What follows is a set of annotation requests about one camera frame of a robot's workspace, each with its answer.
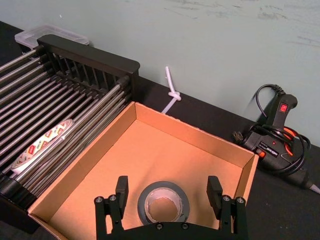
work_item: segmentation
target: open cardboard box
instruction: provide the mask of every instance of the open cardboard box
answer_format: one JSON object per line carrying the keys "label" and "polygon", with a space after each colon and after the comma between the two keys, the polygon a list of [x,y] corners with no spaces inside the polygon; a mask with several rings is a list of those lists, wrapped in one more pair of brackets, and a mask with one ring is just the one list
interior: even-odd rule
{"label": "open cardboard box", "polygon": [[173,182],[186,193],[187,222],[217,228],[206,192],[208,176],[219,178],[223,194],[247,200],[257,162],[258,156],[248,150],[132,102],[28,212],[60,240],[95,240],[94,199],[114,194],[118,177],[128,176],[124,229],[142,225],[138,198],[157,181]]}

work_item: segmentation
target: clear plastic container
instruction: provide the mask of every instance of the clear plastic container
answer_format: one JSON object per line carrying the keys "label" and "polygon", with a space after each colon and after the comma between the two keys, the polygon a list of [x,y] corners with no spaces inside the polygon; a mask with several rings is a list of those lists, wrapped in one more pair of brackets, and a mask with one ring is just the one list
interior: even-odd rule
{"label": "clear plastic container", "polygon": [[38,46],[38,38],[48,34],[54,34],[80,44],[89,45],[89,39],[87,37],[49,24],[41,25],[30,30],[22,31],[16,34],[14,36],[14,39],[18,44],[28,48],[25,50],[25,47],[22,47],[23,52],[28,52],[36,46]]}

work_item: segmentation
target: screw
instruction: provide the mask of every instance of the screw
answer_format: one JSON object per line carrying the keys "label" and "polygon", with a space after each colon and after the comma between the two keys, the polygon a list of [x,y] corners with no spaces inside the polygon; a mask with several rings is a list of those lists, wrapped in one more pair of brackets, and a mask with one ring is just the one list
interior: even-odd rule
{"label": "screw", "polygon": [[103,198],[101,196],[98,196],[96,199],[95,199],[95,202],[96,203],[101,203],[103,201]]}
{"label": "screw", "polygon": [[188,229],[189,228],[189,225],[188,224],[186,224],[186,223],[182,223],[182,229],[184,229],[184,230],[186,230],[186,229]]}
{"label": "screw", "polygon": [[163,226],[162,226],[161,223],[158,223],[158,224],[156,225],[156,229],[161,230],[162,228],[163,228]]}
{"label": "screw", "polygon": [[110,199],[110,201],[114,201],[117,199],[117,197],[115,195],[112,195],[109,199]]}
{"label": "screw", "polygon": [[242,197],[238,197],[236,201],[240,204],[243,204],[245,202],[245,200]]}
{"label": "screw", "polygon": [[225,200],[225,201],[228,202],[228,201],[230,201],[230,197],[228,197],[228,196],[225,195],[225,196],[223,196],[223,200]]}

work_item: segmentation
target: tape label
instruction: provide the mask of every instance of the tape label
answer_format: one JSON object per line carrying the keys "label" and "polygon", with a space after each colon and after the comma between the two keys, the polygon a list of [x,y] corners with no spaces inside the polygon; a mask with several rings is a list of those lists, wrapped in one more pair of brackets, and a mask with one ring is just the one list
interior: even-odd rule
{"label": "tape label", "polygon": [[11,169],[15,173],[19,174],[23,169],[26,168],[25,165],[29,161],[34,161],[44,150],[46,147],[49,147],[55,139],[59,135],[61,135],[64,131],[69,129],[69,127],[73,124],[72,119],[67,119],[65,121],[60,122],[58,125],[51,128],[44,135],[39,137],[32,145],[30,145],[12,164]]}

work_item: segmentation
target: dish drying rack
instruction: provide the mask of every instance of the dish drying rack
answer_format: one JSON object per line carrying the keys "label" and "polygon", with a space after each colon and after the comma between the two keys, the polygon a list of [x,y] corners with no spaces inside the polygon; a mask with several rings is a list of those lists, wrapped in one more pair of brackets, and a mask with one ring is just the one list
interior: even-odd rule
{"label": "dish drying rack", "polygon": [[[1,209],[26,211],[125,108],[139,77],[137,61],[56,35],[38,43],[0,66]],[[67,131],[20,174],[11,171],[28,146],[66,119],[73,120]]]}

